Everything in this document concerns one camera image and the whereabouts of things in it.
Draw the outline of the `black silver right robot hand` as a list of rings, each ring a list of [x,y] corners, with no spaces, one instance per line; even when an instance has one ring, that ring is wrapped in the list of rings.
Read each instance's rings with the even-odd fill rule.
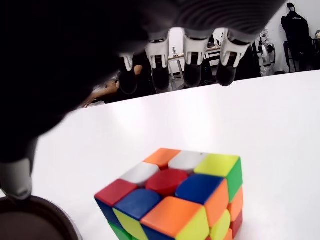
[[[229,86],[282,0],[3,0],[0,3],[0,188],[32,194],[38,138],[108,77],[130,76],[146,51],[158,90],[169,85],[170,29],[184,31],[186,81],[199,83],[210,35],[224,28],[217,81]]]

